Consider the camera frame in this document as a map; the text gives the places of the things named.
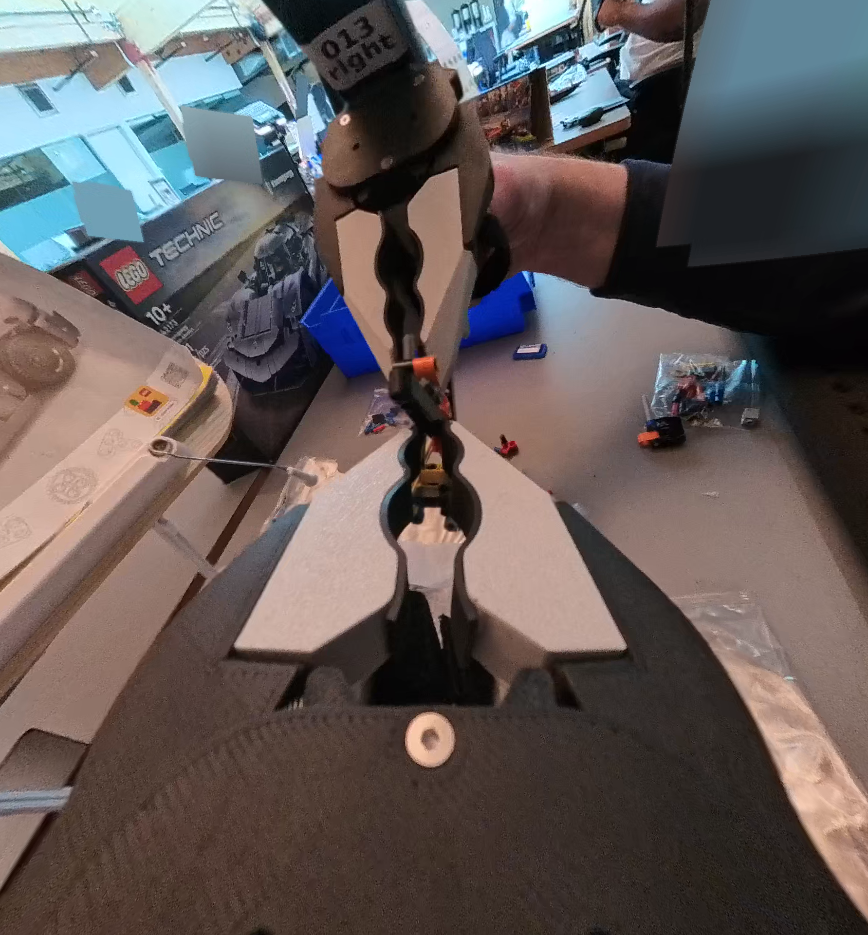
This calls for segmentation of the black perforated board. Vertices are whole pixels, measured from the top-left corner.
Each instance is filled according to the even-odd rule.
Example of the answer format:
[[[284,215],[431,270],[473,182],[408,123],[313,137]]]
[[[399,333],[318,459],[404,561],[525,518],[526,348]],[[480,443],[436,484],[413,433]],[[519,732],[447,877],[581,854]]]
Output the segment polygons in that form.
[[[755,337],[751,347],[868,569],[868,339]]]

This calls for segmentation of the wooden office desk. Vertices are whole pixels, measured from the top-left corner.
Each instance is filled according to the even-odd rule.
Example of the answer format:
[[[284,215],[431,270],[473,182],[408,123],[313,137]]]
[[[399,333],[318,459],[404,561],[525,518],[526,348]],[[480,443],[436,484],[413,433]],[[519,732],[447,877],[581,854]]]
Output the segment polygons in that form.
[[[551,136],[544,153],[579,154],[603,151],[609,142],[626,136],[631,113],[608,70],[603,66],[584,74],[568,96],[550,105]]]

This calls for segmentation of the small lego set box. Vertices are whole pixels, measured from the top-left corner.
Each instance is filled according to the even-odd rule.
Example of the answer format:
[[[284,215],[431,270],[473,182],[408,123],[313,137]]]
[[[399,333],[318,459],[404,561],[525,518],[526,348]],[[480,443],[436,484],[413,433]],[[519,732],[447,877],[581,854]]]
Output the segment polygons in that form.
[[[476,99],[480,125],[492,150],[537,149],[553,139],[546,70],[506,81]]]

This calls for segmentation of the partly built black lego assembly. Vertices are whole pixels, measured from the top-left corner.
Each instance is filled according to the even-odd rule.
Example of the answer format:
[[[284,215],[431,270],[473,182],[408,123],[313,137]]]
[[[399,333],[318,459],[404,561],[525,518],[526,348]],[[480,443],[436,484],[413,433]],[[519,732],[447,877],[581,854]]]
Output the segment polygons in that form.
[[[409,419],[409,437],[399,453],[405,468],[408,520],[420,524],[428,508],[437,508],[449,532],[459,530],[453,490],[458,463],[452,431],[451,402],[440,386],[436,357],[428,355],[415,334],[406,334],[389,375],[389,393]]]

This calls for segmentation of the person's right forearm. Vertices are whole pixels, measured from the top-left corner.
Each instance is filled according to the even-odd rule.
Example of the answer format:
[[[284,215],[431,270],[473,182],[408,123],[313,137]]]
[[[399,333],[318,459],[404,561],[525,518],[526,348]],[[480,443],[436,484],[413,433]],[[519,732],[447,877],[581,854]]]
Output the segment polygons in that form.
[[[764,337],[795,360],[868,362],[868,249],[693,266],[688,247],[656,245],[669,167],[626,168],[624,216],[594,295]]]

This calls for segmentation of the person's right hand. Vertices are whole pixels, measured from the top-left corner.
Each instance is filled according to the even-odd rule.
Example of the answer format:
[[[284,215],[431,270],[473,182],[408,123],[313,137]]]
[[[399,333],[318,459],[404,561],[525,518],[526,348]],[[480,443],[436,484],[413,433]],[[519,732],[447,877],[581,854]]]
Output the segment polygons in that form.
[[[627,206],[618,164],[569,156],[494,153],[491,214],[509,242],[509,275],[549,275],[601,287]]]

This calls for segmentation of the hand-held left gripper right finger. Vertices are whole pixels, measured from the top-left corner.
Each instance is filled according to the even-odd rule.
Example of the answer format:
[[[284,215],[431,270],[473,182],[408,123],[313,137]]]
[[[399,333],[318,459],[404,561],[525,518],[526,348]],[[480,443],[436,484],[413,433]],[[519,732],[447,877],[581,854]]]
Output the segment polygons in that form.
[[[461,425],[459,475],[480,520],[463,546],[463,585],[478,617],[472,654],[510,685],[524,671],[623,656],[627,642],[558,503]]]

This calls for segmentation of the small bag of lego parts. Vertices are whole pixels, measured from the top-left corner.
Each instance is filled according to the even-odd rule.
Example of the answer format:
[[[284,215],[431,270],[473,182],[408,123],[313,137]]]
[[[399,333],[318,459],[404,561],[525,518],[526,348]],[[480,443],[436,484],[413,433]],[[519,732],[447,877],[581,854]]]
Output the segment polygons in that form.
[[[661,354],[643,399],[647,420],[705,429],[758,428],[761,403],[757,360],[678,352]]]

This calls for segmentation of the black lego set box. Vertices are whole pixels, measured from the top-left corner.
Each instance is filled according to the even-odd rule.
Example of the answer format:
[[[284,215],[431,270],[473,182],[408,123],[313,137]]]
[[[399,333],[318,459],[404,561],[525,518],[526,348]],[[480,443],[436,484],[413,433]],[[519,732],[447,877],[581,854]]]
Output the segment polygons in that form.
[[[292,170],[273,185],[220,181],[52,275],[182,345],[223,381],[233,427],[217,458],[272,463],[331,361],[304,324],[327,282],[313,199]]]

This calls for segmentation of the clear bag of pale parts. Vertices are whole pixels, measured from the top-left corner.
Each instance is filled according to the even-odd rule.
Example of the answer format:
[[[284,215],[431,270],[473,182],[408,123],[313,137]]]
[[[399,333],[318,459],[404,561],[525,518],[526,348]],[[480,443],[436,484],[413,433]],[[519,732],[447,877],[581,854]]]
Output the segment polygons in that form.
[[[296,466],[289,468],[277,503],[265,519],[261,531],[267,531],[290,510],[310,505],[314,495],[332,483],[339,474],[338,464],[334,459],[301,458]]]

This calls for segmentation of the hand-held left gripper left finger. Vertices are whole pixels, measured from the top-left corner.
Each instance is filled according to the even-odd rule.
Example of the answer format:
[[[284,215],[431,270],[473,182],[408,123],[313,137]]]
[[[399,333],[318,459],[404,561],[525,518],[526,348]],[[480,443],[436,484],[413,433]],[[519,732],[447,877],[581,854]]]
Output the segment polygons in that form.
[[[233,644],[252,661],[333,667],[359,683],[387,658],[386,612],[402,575],[383,530],[400,485],[401,429],[352,469],[315,488]]]

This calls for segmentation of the small bag of blue parts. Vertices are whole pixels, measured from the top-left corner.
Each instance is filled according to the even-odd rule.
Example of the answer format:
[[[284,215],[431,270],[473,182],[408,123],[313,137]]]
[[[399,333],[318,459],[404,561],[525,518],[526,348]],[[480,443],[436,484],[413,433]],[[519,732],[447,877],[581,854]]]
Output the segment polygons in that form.
[[[410,416],[393,400],[388,391],[378,388],[373,391],[360,434],[373,436],[387,429],[401,429],[411,425]]]

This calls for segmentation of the blue plastic bin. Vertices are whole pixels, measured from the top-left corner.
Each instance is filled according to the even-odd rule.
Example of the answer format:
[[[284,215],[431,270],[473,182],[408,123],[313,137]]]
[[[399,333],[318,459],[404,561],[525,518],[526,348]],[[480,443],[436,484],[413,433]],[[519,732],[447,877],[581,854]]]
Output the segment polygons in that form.
[[[521,334],[526,316],[536,309],[534,286],[533,273],[522,272],[482,298],[468,312],[468,335],[460,347]],[[348,379],[379,369],[369,344],[332,281],[314,299],[302,324]]]

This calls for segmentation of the clear plastic bag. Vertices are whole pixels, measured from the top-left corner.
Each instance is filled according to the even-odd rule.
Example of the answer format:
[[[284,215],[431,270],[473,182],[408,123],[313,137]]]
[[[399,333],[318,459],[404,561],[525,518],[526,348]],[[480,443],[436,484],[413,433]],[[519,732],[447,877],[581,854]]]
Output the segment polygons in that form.
[[[746,592],[674,603],[730,676],[805,831],[868,921],[868,792],[806,698],[760,605]]]

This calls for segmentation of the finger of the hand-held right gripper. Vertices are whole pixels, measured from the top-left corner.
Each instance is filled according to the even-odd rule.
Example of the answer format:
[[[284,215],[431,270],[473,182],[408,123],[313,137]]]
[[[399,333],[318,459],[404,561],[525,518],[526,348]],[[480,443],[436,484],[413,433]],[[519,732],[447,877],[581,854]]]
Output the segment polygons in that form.
[[[382,374],[388,377],[393,368],[394,343],[385,321],[387,295],[378,269],[381,216],[354,210],[336,221],[335,231],[343,297]]]
[[[416,290],[424,311],[420,342],[437,360],[447,384],[467,326],[477,268],[463,244],[459,172],[429,178],[408,202],[407,224],[420,243],[422,261]]]

